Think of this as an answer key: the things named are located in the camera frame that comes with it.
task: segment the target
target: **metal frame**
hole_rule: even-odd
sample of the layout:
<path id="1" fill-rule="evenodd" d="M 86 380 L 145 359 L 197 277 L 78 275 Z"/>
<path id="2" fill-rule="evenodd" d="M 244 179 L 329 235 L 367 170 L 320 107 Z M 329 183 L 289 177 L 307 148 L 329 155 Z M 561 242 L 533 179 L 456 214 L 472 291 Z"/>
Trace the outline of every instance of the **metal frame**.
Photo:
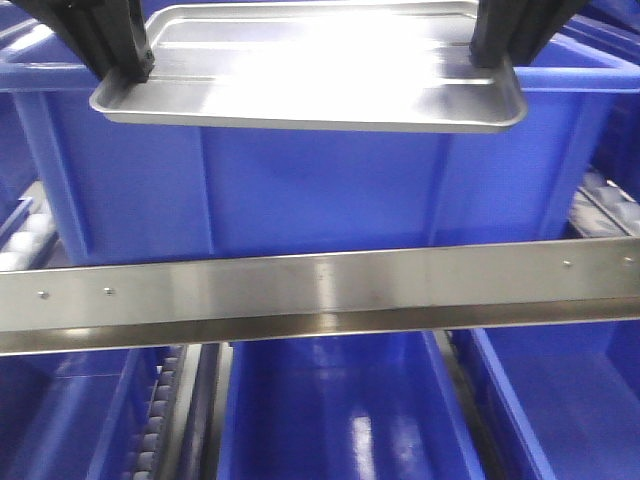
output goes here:
<path id="1" fill-rule="evenodd" d="M 0 352 L 640 318 L 640 238 L 0 274 Z"/>

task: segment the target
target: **metal tray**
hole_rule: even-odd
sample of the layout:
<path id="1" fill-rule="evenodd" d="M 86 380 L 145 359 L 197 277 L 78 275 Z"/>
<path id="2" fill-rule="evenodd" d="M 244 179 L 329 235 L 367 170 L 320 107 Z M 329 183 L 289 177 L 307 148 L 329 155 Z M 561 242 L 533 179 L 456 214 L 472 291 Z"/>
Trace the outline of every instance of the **metal tray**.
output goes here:
<path id="1" fill-rule="evenodd" d="M 507 59 L 470 62 L 477 2 L 170 7 L 147 24 L 145 84 L 110 72 L 91 97 L 118 122 L 494 132 L 526 115 Z"/>

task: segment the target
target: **blue plastic bin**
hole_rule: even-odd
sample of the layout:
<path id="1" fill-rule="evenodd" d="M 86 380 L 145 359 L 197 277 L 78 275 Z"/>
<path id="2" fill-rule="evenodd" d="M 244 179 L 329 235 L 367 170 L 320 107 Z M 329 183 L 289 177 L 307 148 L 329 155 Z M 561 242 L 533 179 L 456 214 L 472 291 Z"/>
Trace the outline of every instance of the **blue plastic bin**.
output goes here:
<path id="1" fill-rule="evenodd" d="M 614 27 L 640 33 L 638 0 L 590 0 L 580 13 Z"/>
<path id="2" fill-rule="evenodd" d="M 430 333 L 235 347 L 219 480 L 484 478 Z"/>
<path id="3" fill-rule="evenodd" d="M 13 31 L 31 17 L 8 0 L 0 0 L 0 45 L 9 40 Z"/>
<path id="4" fill-rule="evenodd" d="M 455 332 L 509 480 L 640 478 L 640 323 Z"/>
<path id="5" fill-rule="evenodd" d="M 133 465 L 155 352 L 0 359 L 0 478 L 112 480 Z"/>
<path id="6" fill-rule="evenodd" d="M 582 43 L 640 65 L 640 34 L 579 16 L 563 31 Z M 640 94 L 620 96 L 615 101 L 593 164 L 640 199 Z"/>
<path id="7" fill-rule="evenodd" d="M 0 49 L 28 30 L 30 17 L 0 0 Z M 11 95 L 0 93 L 0 225 L 18 207 L 19 197 L 35 180 L 36 169 Z"/>
<path id="8" fill-rule="evenodd" d="M 314 132 L 109 122 L 54 37 L 0 69 L 78 264 L 555 238 L 614 93 L 640 86 L 557 36 L 506 133 Z"/>

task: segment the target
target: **metal bracket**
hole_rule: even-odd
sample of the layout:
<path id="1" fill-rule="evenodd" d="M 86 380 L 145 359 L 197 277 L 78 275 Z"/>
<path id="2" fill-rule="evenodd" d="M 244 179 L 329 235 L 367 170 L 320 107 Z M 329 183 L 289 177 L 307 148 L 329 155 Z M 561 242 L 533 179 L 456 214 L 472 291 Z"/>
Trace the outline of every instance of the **metal bracket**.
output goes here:
<path id="1" fill-rule="evenodd" d="M 640 318 L 640 238 L 0 274 L 0 352 Z"/>
<path id="2" fill-rule="evenodd" d="M 588 0 L 480 0 L 471 42 L 474 63 L 495 68 L 509 54 L 528 65 Z"/>

